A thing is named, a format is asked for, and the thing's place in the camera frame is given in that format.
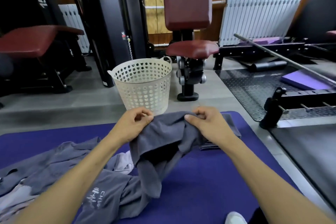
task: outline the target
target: white sneaker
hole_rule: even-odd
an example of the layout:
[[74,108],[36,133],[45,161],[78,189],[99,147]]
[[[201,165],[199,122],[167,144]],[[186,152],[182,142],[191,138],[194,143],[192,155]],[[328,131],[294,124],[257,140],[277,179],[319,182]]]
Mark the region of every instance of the white sneaker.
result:
[[230,212],[226,217],[225,224],[247,224],[247,222],[241,214]]

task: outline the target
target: white radiator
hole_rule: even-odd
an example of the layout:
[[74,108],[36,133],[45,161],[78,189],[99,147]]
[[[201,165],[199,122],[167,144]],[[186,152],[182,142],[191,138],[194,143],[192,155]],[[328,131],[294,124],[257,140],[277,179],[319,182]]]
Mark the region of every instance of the white radiator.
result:
[[65,23],[68,27],[78,28],[84,31],[85,35],[79,36],[78,44],[79,47],[81,48],[82,53],[88,53],[90,44],[86,36],[82,19],[78,14],[77,6],[75,4],[58,5],[58,6],[61,9]]
[[247,38],[284,37],[301,0],[227,0],[219,45],[234,45],[238,33]]

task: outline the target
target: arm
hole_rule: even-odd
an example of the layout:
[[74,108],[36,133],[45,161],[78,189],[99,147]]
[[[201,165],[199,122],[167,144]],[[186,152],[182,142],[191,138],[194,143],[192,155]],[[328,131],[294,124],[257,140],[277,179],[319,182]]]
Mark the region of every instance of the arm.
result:
[[332,224],[317,206],[265,165],[227,125],[214,107],[198,107],[199,118],[186,115],[209,141],[218,145],[233,161],[272,224]]
[[137,137],[152,120],[153,113],[145,108],[125,112],[90,154],[20,212],[15,224],[71,223],[108,160],[123,144]]

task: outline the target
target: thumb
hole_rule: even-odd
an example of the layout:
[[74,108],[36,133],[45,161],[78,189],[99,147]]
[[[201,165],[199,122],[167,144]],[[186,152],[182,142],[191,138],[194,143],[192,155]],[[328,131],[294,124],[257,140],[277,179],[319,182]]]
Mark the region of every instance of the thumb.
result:
[[184,118],[191,125],[194,125],[196,128],[200,129],[203,120],[201,120],[199,117],[187,114],[184,116]]
[[154,116],[152,116],[152,115],[145,116],[145,117],[143,117],[143,118],[139,121],[139,124],[142,126],[142,128],[144,128],[144,127],[147,126],[153,119],[154,119]]

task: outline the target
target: white plastic basket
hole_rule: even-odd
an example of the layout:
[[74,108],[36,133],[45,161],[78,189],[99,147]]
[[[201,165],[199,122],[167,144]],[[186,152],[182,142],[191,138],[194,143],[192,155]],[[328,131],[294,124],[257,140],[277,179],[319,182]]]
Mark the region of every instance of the white plastic basket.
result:
[[168,108],[170,63],[161,59],[136,59],[116,66],[112,76],[127,110],[144,106],[154,115],[164,113]]

